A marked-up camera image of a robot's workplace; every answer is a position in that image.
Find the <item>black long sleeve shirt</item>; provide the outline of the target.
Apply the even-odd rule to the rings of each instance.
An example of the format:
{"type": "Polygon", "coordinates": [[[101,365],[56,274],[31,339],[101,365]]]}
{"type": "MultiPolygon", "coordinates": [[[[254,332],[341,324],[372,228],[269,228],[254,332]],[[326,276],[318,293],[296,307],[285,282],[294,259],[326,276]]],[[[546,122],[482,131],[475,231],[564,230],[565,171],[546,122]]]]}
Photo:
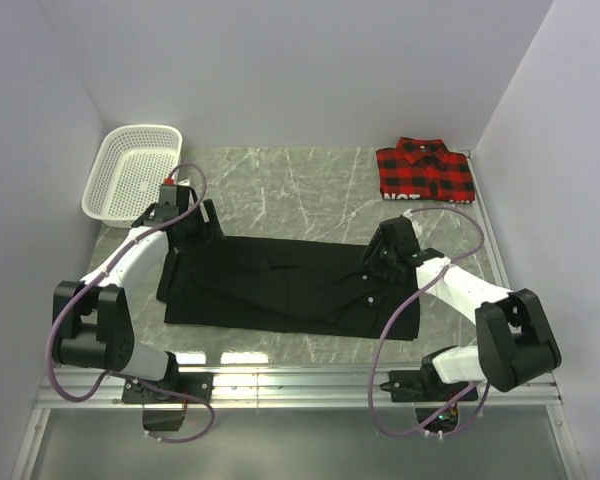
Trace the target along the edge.
{"type": "Polygon", "coordinates": [[[165,262],[156,297],[164,321],[376,339],[417,290],[376,275],[364,246],[231,237],[198,242],[165,262]]]}

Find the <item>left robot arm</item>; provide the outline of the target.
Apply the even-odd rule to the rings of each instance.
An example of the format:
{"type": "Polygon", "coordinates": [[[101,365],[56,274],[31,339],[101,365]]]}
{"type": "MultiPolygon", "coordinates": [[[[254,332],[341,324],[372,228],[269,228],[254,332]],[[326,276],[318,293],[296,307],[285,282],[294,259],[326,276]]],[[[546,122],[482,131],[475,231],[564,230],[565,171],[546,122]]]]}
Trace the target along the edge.
{"type": "Polygon", "coordinates": [[[61,282],[53,295],[54,320],[46,344],[46,374],[54,390],[81,402],[112,374],[141,385],[159,402],[175,399],[182,390],[176,357],[136,339],[128,298],[134,282],[154,265],[164,263],[165,271],[175,267],[194,238],[222,237],[211,200],[162,200],[133,222],[123,244],[96,270],[77,282],[61,282]],[[61,387],[58,365],[96,369],[100,375],[91,390],[76,396],[61,387]]]}

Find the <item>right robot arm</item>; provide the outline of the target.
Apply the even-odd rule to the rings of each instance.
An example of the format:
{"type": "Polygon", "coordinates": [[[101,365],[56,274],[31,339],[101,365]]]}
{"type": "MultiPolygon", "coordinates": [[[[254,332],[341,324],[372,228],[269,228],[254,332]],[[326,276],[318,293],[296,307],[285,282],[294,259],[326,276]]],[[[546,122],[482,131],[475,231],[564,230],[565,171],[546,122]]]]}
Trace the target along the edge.
{"type": "Polygon", "coordinates": [[[559,347],[534,292],[490,284],[435,249],[415,247],[413,238],[378,230],[363,254],[370,270],[415,282],[415,292],[391,314],[379,342],[425,293],[462,314],[476,330],[475,344],[452,346],[422,360],[420,385],[426,396],[443,399],[460,382],[484,382],[506,393],[560,366],[559,347]]]}

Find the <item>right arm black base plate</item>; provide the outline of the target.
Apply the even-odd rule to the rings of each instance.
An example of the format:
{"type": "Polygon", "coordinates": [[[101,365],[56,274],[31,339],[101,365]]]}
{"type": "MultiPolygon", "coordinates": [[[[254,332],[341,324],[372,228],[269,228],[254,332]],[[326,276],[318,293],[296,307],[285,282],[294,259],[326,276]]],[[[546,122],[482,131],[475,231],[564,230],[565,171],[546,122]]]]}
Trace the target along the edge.
{"type": "Polygon", "coordinates": [[[443,383],[436,373],[420,370],[391,370],[388,380],[380,384],[393,403],[447,402],[469,385],[466,381],[443,383]]]}

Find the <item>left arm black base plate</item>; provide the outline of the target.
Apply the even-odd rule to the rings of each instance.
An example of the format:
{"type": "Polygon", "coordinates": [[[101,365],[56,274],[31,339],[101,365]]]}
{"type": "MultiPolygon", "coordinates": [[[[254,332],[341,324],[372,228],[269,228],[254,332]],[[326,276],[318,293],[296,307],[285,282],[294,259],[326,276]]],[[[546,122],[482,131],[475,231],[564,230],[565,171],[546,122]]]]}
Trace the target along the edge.
{"type": "Polygon", "coordinates": [[[213,379],[214,375],[210,372],[180,373],[179,378],[175,382],[148,381],[148,384],[152,385],[153,389],[147,388],[138,381],[126,380],[121,402],[130,405],[189,403],[189,400],[179,396],[160,393],[156,391],[156,388],[158,388],[176,392],[180,395],[193,396],[205,403],[209,403],[212,395],[213,379]]]}

